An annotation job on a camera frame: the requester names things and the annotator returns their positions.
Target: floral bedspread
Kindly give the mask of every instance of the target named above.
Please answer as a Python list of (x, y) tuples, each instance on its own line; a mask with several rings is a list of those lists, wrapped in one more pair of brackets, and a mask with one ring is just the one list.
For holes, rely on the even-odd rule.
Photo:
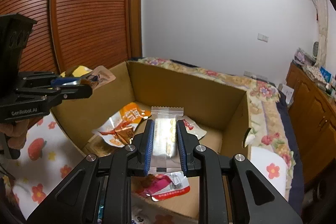
[(288, 201), (295, 160), (293, 151), (289, 149), (284, 126), (276, 106), (276, 102), (279, 101), (279, 93), (275, 87), (244, 76), (232, 76), (199, 67), (190, 68), (160, 58), (147, 57), (137, 62), (195, 75), (246, 91), (252, 125), (247, 139), (249, 144), (277, 153), (286, 162), (288, 171), (285, 199)]

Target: finger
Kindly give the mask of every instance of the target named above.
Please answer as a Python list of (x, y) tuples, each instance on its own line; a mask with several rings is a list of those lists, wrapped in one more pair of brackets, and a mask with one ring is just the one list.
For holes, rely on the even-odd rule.
[(13, 133), (13, 126), (9, 123), (0, 123), (0, 132), (9, 136)]
[(9, 148), (13, 149), (22, 149), (25, 146), (26, 143), (26, 135), (27, 135), (27, 130), (25, 134), (22, 134), (19, 137), (12, 137), (8, 140), (7, 144)]
[(23, 121), (17, 122), (13, 128), (13, 132), (11, 134), (6, 134), (6, 135), (9, 137), (19, 137), (24, 133), (27, 134), (28, 123), (29, 123), (29, 120), (23, 120)]

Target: wall socket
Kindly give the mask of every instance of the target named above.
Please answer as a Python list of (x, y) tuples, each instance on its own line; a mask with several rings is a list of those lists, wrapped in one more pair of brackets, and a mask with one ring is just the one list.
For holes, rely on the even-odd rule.
[(258, 40), (261, 40), (261, 41), (265, 41), (265, 42), (268, 42), (268, 37), (259, 33), (258, 34)]

